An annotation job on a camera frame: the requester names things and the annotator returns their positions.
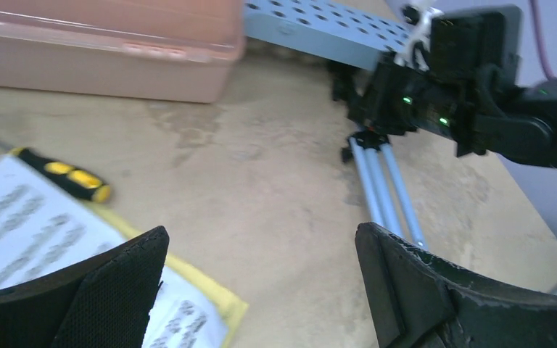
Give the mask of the white sheet music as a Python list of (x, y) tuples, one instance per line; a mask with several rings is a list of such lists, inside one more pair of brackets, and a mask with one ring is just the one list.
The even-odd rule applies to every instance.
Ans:
[[(0, 157), (0, 289), (39, 278), (121, 245), (124, 237), (28, 165)], [(170, 268), (145, 347), (221, 347), (228, 327), (203, 293)]]

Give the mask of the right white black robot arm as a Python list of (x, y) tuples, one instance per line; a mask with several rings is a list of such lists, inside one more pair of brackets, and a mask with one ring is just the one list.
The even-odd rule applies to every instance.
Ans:
[(516, 84), (521, 9), (412, 1), (403, 15), (414, 26), (405, 48), (381, 54), (348, 118), (380, 137), (437, 134), (457, 157), (494, 152), (557, 169), (557, 78)]

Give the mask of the yellow sheet music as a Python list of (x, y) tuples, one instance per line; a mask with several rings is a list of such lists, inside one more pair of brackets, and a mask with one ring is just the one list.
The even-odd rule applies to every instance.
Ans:
[[(92, 202), (86, 202), (84, 205), (113, 228), (119, 230), (125, 238), (133, 239), (142, 234), (142, 231), (133, 227), (127, 220), (123, 219), (106, 205)], [(239, 329), (249, 304), (192, 264), (169, 252), (165, 259), (165, 265), (178, 273), (183, 279), (186, 279), (215, 305), (228, 328), (228, 333), (223, 340), (222, 347), (230, 347), (231, 340)]]

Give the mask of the light blue music stand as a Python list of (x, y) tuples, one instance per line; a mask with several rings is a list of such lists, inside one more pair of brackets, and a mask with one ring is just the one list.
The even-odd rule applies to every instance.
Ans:
[[(244, 3), (247, 37), (326, 60), (331, 98), (352, 106), (359, 97), (355, 76), (374, 70), (383, 51), (400, 49), (408, 30), (395, 21), (334, 1), (262, 0)], [(391, 144), (358, 122), (342, 149), (344, 163), (358, 170), (373, 222), (427, 249)]]

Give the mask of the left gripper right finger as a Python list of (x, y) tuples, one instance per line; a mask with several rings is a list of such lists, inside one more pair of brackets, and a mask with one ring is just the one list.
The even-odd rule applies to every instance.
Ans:
[(557, 295), (496, 281), (375, 223), (355, 233), (380, 347), (557, 347)]

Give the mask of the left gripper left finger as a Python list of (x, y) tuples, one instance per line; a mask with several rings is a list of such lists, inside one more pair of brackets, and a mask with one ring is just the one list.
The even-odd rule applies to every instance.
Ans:
[(141, 347), (169, 245), (157, 226), (0, 290), (0, 347)]

